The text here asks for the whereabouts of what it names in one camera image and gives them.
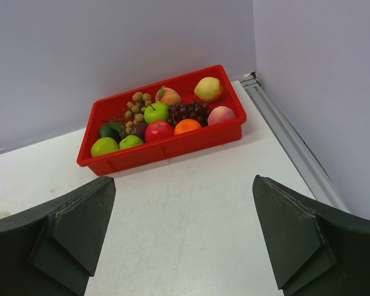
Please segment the dark red grape bunch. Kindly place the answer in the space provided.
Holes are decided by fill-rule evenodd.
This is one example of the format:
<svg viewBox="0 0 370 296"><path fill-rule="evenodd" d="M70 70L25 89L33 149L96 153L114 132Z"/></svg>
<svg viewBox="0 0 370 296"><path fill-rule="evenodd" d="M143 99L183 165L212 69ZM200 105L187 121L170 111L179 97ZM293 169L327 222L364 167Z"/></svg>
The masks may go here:
<svg viewBox="0 0 370 296"><path fill-rule="evenodd" d="M207 126L207 118L211 112L210 106L203 102L193 100L191 103L177 103L168 108L168 123L175 127L181 120L192 119L202 126Z"/></svg>

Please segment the pink peach from bag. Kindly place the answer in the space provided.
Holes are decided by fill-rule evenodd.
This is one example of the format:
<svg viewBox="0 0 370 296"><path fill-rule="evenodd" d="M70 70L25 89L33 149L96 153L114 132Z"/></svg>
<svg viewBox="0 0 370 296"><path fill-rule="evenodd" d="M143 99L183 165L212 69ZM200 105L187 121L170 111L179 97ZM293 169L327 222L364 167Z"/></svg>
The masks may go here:
<svg viewBox="0 0 370 296"><path fill-rule="evenodd" d="M229 107L226 106L218 106L215 107L209 114L207 118L207 124L208 126L223 123L232 119L235 119L236 115L230 109Z"/></svg>

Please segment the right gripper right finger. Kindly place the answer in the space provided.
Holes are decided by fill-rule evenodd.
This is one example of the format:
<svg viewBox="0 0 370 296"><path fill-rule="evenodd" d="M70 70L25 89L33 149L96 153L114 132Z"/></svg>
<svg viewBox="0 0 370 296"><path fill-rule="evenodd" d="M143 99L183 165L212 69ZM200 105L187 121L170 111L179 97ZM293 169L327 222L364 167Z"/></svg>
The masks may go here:
<svg viewBox="0 0 370 296"><path fill-rule="evenodd" d="M370 221L256 176L253 198L284 295L370 295Z"/></svg>

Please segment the dark red plum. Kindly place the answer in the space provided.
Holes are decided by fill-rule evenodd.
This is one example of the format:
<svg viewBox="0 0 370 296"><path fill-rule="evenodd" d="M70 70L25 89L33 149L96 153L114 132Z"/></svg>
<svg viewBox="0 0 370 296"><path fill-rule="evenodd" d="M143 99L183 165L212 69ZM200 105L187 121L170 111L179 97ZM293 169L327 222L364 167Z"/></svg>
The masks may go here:
<svg viewBox="0 0 370 296"><path fill-rule="evenodd" d="M145 141L145 133L146 133L147 127L148 127L148 124L145 122L136 123L131 127L130 135L137 136L142 141Z"/></svg>

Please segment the green apple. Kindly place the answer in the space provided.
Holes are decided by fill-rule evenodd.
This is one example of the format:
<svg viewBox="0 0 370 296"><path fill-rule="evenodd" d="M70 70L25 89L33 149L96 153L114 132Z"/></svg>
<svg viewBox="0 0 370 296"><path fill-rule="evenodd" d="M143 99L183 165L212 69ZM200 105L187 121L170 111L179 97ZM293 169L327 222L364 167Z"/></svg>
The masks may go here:
<svg viewBox="0 0 370 296"><path fill-rule="evenodd" d="M167 121L169 117L168 106L161 102L156 102L148 107L144 111L144 120L149 125L155 121Z"/></svg>

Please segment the green pear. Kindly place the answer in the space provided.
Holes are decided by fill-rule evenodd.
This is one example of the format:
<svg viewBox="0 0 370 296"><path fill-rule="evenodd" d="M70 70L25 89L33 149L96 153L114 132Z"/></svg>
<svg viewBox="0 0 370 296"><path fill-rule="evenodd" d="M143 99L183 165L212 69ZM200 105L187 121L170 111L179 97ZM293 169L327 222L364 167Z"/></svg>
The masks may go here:
<svg viewBox="0 0 370 296"><path fill-rule="evenodd" d="M110 137L98 139L91 147L91 156L100 157L120 150L118 142Z"/></svg>

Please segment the dark green avocado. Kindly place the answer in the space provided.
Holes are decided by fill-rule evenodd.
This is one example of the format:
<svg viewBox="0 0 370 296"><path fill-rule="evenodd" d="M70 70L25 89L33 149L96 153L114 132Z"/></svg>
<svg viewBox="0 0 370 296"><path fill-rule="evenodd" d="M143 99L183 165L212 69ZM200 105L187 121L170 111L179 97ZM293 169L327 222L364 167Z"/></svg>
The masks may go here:
<svg viewBox="0 0 370 296"><path fill-rule="evenodd" d="M120 142L127 136L125 124L123 121L109 121L99 130L100 138L112 138Z"/></svg>

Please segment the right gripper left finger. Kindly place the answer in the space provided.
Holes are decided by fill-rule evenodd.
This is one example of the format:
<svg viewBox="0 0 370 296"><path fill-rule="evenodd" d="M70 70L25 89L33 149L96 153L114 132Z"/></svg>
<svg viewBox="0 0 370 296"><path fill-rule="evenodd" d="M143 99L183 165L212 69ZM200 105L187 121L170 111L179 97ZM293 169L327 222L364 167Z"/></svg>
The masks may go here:
<svg viewBox="0 0 370 296"><path fill-rule="evenodd" d="M96 272L116 188L101 176L0 219L0 295L84 295Z"/></svg>

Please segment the aluminium side rail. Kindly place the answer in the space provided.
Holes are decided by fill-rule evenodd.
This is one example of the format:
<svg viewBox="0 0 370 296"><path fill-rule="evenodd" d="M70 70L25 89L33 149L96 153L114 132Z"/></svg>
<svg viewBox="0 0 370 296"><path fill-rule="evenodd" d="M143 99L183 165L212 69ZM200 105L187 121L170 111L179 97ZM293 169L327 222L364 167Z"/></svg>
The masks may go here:
<svg viewBox="0 0 370 296"><path fill-rule="evenodd" d="M256 73L245 74L240 84L265 119L313 197L319 202L350 213L314 153L264 91Z"/></svg>

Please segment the lime green fruit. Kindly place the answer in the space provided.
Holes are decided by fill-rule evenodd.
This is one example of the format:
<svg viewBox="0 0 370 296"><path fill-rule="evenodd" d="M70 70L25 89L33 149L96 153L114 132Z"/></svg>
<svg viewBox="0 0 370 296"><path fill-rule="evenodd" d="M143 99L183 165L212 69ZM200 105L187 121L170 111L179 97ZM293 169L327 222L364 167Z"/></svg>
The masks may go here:
<svg viewBox="0 0 370 296"><path fill-rule="evenodd" d="M129 149L132 147L140 146L144 144L144 141L135 135L128 135L124 139L122 139L119 143L120 150Z"/></svg>

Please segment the brown longan bunch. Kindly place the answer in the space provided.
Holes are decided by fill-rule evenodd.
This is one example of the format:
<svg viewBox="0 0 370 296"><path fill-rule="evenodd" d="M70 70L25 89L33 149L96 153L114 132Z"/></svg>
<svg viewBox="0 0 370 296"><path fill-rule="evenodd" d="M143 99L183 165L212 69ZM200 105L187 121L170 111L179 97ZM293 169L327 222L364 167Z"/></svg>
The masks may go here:
<svg viewBox="0 0 370 296"><path fill-rule="evenodd" d="M149 93L134 93L121 113L107 120L108 126L117 131L122 138L125 134L129 135L135 124L145 122L144 112L151 103L152 97Z"/></svg>

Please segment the yellow lemon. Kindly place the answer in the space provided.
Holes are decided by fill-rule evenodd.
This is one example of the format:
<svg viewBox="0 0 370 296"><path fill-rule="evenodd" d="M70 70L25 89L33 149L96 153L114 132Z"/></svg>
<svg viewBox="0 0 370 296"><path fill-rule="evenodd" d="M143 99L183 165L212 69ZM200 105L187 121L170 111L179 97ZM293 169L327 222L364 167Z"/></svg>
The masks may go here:
<svg viewBox="0 0 370 296"><path fill-rule="evenodd" d="M219 100L223 93L224 88L221 81L214 77L202 78L194 88L194 94L207 103Z"/></svg>

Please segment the orange fruit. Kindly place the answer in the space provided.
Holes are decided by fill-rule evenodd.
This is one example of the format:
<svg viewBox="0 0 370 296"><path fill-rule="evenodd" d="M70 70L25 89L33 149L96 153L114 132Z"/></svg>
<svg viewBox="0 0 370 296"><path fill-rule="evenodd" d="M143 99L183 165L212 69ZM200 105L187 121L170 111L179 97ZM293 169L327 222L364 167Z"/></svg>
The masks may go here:
<svg viewBox="0 0 370 296"><path fill-rule="evenodd" d="M193 119L183 119L174 128L174 135L183 134L202 128L202 125Z"/></svg>

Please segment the red plastic tray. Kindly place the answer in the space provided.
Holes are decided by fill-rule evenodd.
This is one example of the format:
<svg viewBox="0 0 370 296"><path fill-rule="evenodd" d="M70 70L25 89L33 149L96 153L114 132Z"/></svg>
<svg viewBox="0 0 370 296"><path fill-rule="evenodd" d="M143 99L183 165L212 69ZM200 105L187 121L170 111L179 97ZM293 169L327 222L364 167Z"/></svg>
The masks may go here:
<svg viewBox="0 0 370 296"><path fill-rule="evenodd" d="M123 113L135 90L116 94L93 103L76 160L77 164L88 167L98 176L109 175L239 140L242 137L242 125L246 122L247 115L222 65L213 65L142 86L139 91L155 94L160 87L168 86L177 91L183 101L192 102L196 99L194 95L196 84L207 76L219 79L224 89L223 97L212 106L229 107L236 115L234 119L101 157L92 157L91 148L98 139L100 127L107 120Z"/></svg>

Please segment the red apple from bag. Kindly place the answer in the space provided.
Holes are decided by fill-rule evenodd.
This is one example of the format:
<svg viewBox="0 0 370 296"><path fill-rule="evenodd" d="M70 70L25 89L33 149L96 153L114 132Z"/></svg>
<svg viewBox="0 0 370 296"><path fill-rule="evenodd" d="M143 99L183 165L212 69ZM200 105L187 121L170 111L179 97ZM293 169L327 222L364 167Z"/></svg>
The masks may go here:
<svg viewBox="0 0 370 296"><path fill-rule="evenodd" d="M145 141L158 141L174 135L173 127L166 121L156 120L148 125L145 132Z"/></svg>

